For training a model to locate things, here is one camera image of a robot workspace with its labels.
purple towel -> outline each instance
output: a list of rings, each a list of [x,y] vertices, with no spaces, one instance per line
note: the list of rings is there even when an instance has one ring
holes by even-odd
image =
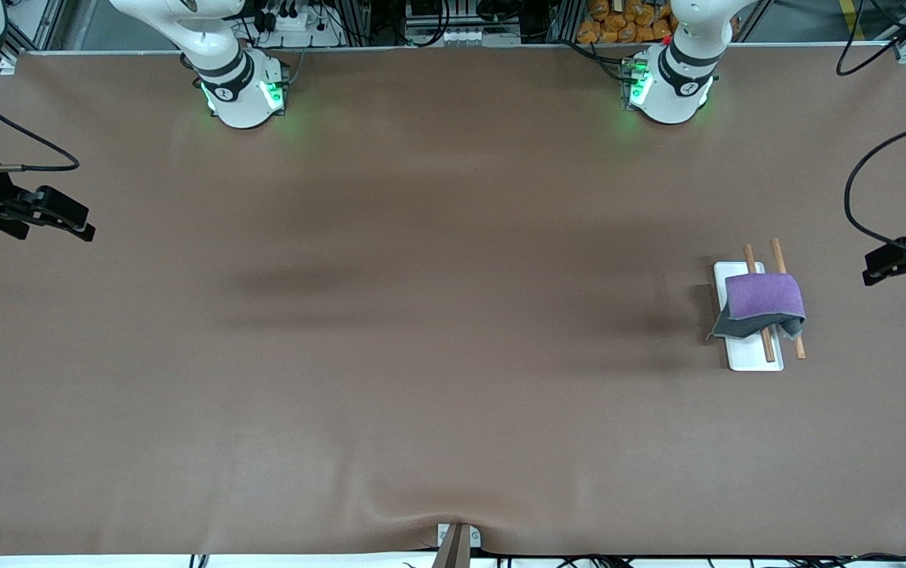
[[[727,305],[731,320],[769,316],[803,315],[803,296],[796,280],[789,274],[761,273],[727,277]]]

white plate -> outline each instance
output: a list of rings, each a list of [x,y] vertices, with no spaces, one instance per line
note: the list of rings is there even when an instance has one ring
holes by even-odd
[[[756,262],[755,270],[766,272],[766,266]],[[748,263],[745,262],[724,261],[713,265],[721,312],[727,305],[727,277],[746,273]],[[775,361],[772,363],[766,361],[766,348],[762,345],[761,332],[743,339],[724,338],[727,342],[727,363],[730,364],[731,371],[782,371],[782,349],[779,349],[778,334],[773,328],[769,331],[772,335],[772,352],[775,353]]]

brown table surface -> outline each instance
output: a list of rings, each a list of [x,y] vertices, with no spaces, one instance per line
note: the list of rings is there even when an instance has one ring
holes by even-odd
[[[84,165],[14,179],[99,236],[0,234],[0,554],[906,553],[906,277],[842,212],[906,65],[837,55],[731,50],[667,127],[568,50],[311,54],[248,132],[175,57],[21,58]],[[855,205],[906,234],[906,141]],[[710,265],[772,236],[809,359],[733,373]]]

wooden chopstick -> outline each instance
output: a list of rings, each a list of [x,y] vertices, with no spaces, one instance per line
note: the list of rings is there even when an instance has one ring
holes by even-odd
[[[755,270],[755,252],[752,251],[751,245],[744,245],[744,261],[748,263],[749,274],[757,272]],[[768,331],[768,327],[762,330],[762,346],[766,349],[766,362],[772,363],[775,361],[775,352],[772,349],[772,334]]]
[[[775,256],[775,267],[781,274],[786,274],[786,262],[782,259],[782,247],[779,245],[779,237],[772,237],[772,255]],[[807,353],[803,351],[803,338],[797,335],[793,346],[796,347],[796,358],[807,359]]]

cable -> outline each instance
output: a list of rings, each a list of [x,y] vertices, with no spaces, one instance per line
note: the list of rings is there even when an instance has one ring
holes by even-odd
[[[547,28],[542,29],[540,32],[533,33],[510,33],[510,36],[518,37],[519,39],[528,39],[528,37],[537,37],[537,36],[546,36],[548,35],[548,30],[551,29],[549,25]]]
[[[44,137],[39,136],[39,134],[31,132],[31,130],[23,129],[23,127],[17,125],[17,123],[12,122],[5,115],[0,113],[0,121],[12,127],[12,129],[17,130],[19,133],[23,133],[25,136],[30,137],[30,139],[38,141],[39,144],[45,145],[52,151],[56,151],[57,154],[63,155],[64,158],[70,159],[70,164],[67,166],[26,166],[21,164],[21,172],[70,172],[71,170],[76,170],[78,166],[81,165],[81,162],[77,161],[77,158],[74,158],[74,155],[71,152],[60,148],[59,145],[51,143],[51,141],[44,139]]]
[[[572,50],[576,51],[577,54],[582,55],[584,58],[588,58],[589,60],[593,60],[593,61],[597,60],[597,57],[595,57],[595,55],[591,54],[587,50],[583,50],[583,48],[580,47],[578,43],[569,42],[568,39],[552,39],[550,43],[561,43],[562,46],[571,47]],[[601,57],[601,61],[614,62],[614,64],[619,64],[619,65],[622,62],[622,60],[620,60],[619,58],[604,58],[604,57]]]
[[[253,39],[253,35],[250,33],[250,23],[243,16],[236,16],[236,18],[243,22],[243,28],[246,30],[246,39],[250,42],[250,46],[256,46],[256,40]]]
[[[508,19],[519,17],[519,14],[522,13],[522,1],[515,1],[518,3],[518,6],[515,7],[515,9],[500,13],[499,11],[496,11],[496,3],[494,0],[479,0],[474,13],[483,21],[505,22],[508,21]]]
[[[597,54],[597,48],[593,45],[593,43],[590,44],[590,53],[593,54],[594,61],[597,61],[597,65],[601,66],[601,69],[604,70],[605,74],[607,74],[608,77],[611,77],[614,80],[618,80],[618,82],[620,82],[620,83],[626,82],[625,78],[623,78],[620,75],[616,75],[614,72],[612,72],[610,69],[608,69],[607,64],[605,64],[605,62],[604,62],[604,60],[602,60],[601,56]]]
[[[903,140],[906,137],[906,130],[904,133],[898,133],[896,136],[890,137],[890,139],[882,141],[881,144],[875,145],[873,150],[869,151],[867,154],[857,162],[854,166],[853,171],[849,174],[849,179],[846,180],[846,189],[843,191],[843,208],[846,211],[846,219],[849,220],[850,224],[856,227],[857,230],[862,234],[866,234],[868,237],[876,238],[876,240],[885,242],[886,245],[892,245],[893,247],[903,249],[906,252],[906,244],[904,242],[899,242],[893,240],[893,238],[888,238],[883,236],[883,234],[875,233],[873,230],[867,229],[867,227],[862,226],[856,217],[853,216],[853,208],[850,204],[850,197],[853,192],[853,181],[856,179],[857,174],[860,173],[860,170],[863,168],[871,158],[874,157],[879,151],[885,150],[889,145],[896,143],[898,140]],[[838,568],[844,568],[844,566],[839,561],[834,561],[833,566]]]
[[[622,83],[633,83],[632,79],[627,79],[625,77],[616,75],[610,69],[608,69],[608,64],[622,65],[622,60],[620,60],[620,58],[602,57],[602,55],[597,53],[597,48],[594,47],[592,43],[590,44],[589,51],[583,50],[583,48],[580,47],[577,43],[569,42],[568,39],[552,39],[550,43],[561,43],[562,46],[569,46],[572,48],[572,50],[575,51],[575,53],[582,55],[584,58],[588,58],[589,60],[597,62],[597,64],[601,66],[602,71],[604,71],[605,74],[608,74],[608,77],[611,77],[614,80],[620,80],[620,82]]]
[[[886,43],[882,48],[879,48],[879,50],[876,50],[874,54],[867,58],[867,60],[860,62],[860,64],[858,64],[853,69],[843,71],[842,64],[846,60],[846,54],[849,53],[849,48],[853,47],[853,40],[856,39],[856,30],[860,28],[860,16],[863,14],[863,7],[865,4],[867,4],[867,0],[860,0],[860,4],[856,10],[856,19],[853,21],[853,28],[849,30],[849,39],[846,39],[846,44],[842,48],[842,54],[839,55],[839,62],[837,62],[835,65],[835,73],[839,77],[852,75],[857,71],[860,71],[861,69],[867,67],[872,62],[874,62],[876,58],[881,57],[883,54],[887,53],[887,51],[892,50],[893,47],[897,46],[897,44],[900,43],[901,37],[906,37],[905,25],[902,29],[898,30],[898,35],[896,35],[894,39],[890,40],[890,42]]]
[[[901,22],[900,19],[894,17],[894,15],[892,15],[892,12],[885,10],[885,7],[883,7],[882,4],[878,2],[878,0],[870,0],[870,4],[874,7],[875,10],[880,12],[882,16],[885,16],[885,19],[889,21],[889,23],[898,26],[898,28],[905,28],[905,24]]]
[[[425,43],[414,43],[412,40],[407,39],[403,33],[400,32],[400,19],[403,19],[402,16],[399,16],[399,4],[402,3],[402,0],[392,0],[391,1],[391,29],[393,30],[393,36],[399,40],[400,43],[405,44],[405,46],[413,47],[428,47],[432,46],[435,42],[439,42],[443,36],[446,35],[446,31],[450,28],[450,2],[449,0],[443,0],[443,7],[446,10],[446,22],[443,23],[443,11],[439,11],[439,28],[436,30],[431,39]]]
[[[305,51],[308,50],[308,47],[302,48],[302,53],[298,55],[298,63],[295,64],[295,72],[291,73],[288,77],[287,85],[291,86],[295,84],[295,81],[298,80],[298,72],[302,70],[302,62],[305,61]]]
[[[750,23],[751,26],[747,29],[741,30],[741,33],[739,33],[737,37],[738,42],[744,43],[748,40],[748,37],[751,36],[753,32],[755,32],[756,28],[758,28],[758,22],[761,21],[764,15],[766,15],[766,12],[773,3],[774,0],[766,0],[766,2],[759,2],[755,4],[755,7],[751,10],[751,13],[748,14],[748,17],[745,20],[746,22]]]
[[[320,3],[320,19],[323,18],[323,15],[324,15],[324,4],[321,2]],[[345,32],[347,32],[349,36],[357,37],[359,43],[364,44],[363,40],[366,40],[366,39],[373,40],[373,37],[370,35],[363,35],[363,33],[355,32],[351,28],[348,28],[348,25],[344,21],[341,21],[340,19],[338,19],[337,17],[334,16],[334,12],[327,10],[327,15],[330,17],[331,22],[337,22],[337,25],[340,25],[341,29],[344,29]]]

